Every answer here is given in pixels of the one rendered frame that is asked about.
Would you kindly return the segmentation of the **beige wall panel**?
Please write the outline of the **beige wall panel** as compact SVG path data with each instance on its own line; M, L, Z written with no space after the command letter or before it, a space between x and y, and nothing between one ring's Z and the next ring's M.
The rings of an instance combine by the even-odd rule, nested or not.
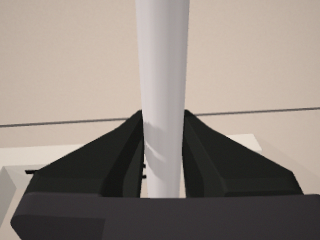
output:
M88 144L139 109L135 0L0 0L0 148ZM320 195L320 0L191 0L184 109Z

